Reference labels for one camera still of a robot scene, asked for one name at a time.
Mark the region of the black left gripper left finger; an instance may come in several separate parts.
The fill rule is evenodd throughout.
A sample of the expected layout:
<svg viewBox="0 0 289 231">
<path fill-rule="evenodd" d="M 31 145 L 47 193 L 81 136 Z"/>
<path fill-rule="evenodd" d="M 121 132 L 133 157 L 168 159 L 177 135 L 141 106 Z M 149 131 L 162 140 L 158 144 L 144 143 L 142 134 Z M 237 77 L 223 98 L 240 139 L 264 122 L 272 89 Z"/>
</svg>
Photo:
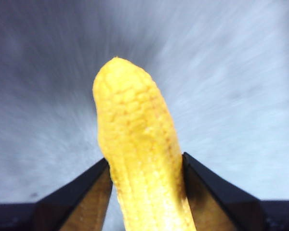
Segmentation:
<svg viewBox="0 0 289 231">
<path fill-rule="evenodd" d="M 111 191 L 103 158 L 36 202 L 0 204 L 0 231 L 100 231 Z"/>
</svg>

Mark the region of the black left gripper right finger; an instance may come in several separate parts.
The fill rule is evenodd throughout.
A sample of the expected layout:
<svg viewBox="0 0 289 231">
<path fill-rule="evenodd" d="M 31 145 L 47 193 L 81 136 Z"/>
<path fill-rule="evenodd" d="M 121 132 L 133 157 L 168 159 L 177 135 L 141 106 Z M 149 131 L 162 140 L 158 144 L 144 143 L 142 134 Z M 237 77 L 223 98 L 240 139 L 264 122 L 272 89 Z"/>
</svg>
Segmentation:
<svg viewBox="0 0 289 231">
<path fill-rule="evenodd" d="M 289 200 L 261 200 L 183 154 L 186 194 L 198 231 L 289 231 Z"/>
</svg>

